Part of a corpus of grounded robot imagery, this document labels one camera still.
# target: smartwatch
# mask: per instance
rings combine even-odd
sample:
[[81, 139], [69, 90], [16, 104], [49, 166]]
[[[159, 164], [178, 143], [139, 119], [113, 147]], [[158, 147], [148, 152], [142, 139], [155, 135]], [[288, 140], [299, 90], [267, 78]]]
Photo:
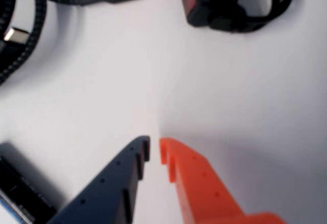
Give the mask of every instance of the smartwatch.
[[229, 32], [252, 32], [283, 14], [292, 0], [272, 0], [267, 16], [248, 16], [238, 0], [182, 0], [190, 25]]

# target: white table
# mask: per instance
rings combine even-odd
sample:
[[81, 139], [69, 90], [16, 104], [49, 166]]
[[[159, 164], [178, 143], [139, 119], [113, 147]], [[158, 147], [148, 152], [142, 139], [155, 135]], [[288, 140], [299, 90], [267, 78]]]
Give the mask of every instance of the white table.
[[[158, 150], [174, 137], [210, 160], [245, 212], [326, 223], [325, 2], [294, 0], [252, 34], [190, 27], [181, 0], [49, 3], [33, 57], [0, 88], [0, 152], [21, 154], [13, 165], [62, 208], [150, 135], [134, 223], [179, 224]], [[14, 24], [30, 29], [33, 0], [18, 4]]]

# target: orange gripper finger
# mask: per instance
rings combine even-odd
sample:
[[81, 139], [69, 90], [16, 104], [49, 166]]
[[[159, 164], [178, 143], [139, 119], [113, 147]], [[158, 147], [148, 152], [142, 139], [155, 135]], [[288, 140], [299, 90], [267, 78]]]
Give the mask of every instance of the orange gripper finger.
[[160, 139], [161, 162], [176, 183], [185, 224], [285, 224], [270, 213], [245, 215], [208, 160], [170, 139]]

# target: dark blue plastic part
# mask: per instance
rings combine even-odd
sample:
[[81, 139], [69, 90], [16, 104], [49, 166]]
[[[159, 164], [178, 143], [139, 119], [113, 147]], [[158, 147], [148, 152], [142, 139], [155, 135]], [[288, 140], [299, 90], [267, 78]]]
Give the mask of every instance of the dark blue plastic part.
[[137, 183], [150, 159], [150, 138], [138, 137], [48, 224], [133, 222]]

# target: usb cable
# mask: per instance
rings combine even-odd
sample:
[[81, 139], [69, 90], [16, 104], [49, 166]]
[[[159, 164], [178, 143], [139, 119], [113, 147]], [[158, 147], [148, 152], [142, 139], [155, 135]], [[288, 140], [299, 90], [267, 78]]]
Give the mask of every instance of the usb cable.
[[[46, 2], [35, 0], [34, 26], [31, 33], [9, 28], [16, 0], [0, 0], [0, 85], [33, 53], [45, 21]], [[49, 0], [59, 4], [86, 6], [100, 2], [120, 3], [129, 0]]]

